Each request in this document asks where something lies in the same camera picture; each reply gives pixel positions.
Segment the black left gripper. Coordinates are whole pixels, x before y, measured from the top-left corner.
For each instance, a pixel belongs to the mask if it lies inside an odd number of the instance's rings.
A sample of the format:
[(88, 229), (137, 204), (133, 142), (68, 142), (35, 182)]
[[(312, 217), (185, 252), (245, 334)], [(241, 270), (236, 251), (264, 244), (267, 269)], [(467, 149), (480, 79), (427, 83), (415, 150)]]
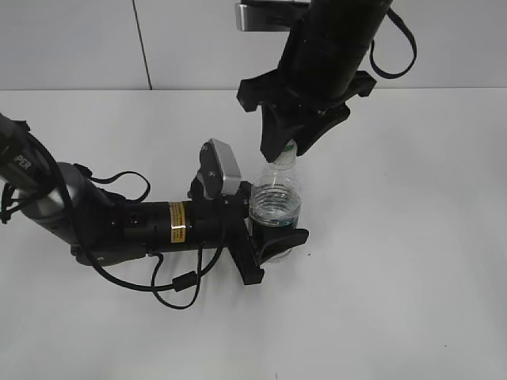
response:
[(252, 184), (243, 181), (236, 194), (218, 199), (204, 197), (193, 181), (192, 199), (180, 202), (143, 202), (123, 209), (123, 236), (145, 254), (225, 248), (245, 285), (261, 283), (260, 264), (277, 262), (304, 245), (309, 231), (298, 228), (261, 228), (255, 236), (257, 259), (245, 219)]

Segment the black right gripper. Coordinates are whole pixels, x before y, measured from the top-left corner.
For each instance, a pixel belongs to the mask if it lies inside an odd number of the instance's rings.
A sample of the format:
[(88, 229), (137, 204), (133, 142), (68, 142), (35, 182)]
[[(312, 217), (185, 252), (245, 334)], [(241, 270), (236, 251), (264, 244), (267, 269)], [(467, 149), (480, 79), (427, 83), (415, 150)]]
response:
[[(297, 156), (303, 156), (349, 118), (348, 99), (368, 96), (376, 84), (359, 68), (376, 34), (374, 1), (312, 1), (298, 7), (302, 11), (292, 20), (277, 68), (243, 79), (238, 88), (246, 112), (261, 105), (260, 150), (269, 163), (293, 138)], [(294, 108), (283, 107), (289, 104), (320, 110), (302, 122)]]

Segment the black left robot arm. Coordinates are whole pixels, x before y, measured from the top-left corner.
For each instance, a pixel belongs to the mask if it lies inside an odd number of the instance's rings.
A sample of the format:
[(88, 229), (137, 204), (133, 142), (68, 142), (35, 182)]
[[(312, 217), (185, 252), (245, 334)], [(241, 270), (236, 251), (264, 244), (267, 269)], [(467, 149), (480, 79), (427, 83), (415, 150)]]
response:
[(258, 284), (263, 264), (302, 245), (308, 232), (292, 226), (247, 226), (251, 184), (243, 181), (231, 147), (210, 139), (188, 199), (150, 202), (105, 189), (83, 165), (57, 162), (24, 121), (1, 119), (1, 220), (21, 212), (65, 241), (77, 262), (108, 266), (162, 253), (228, 250), (246, 285)]

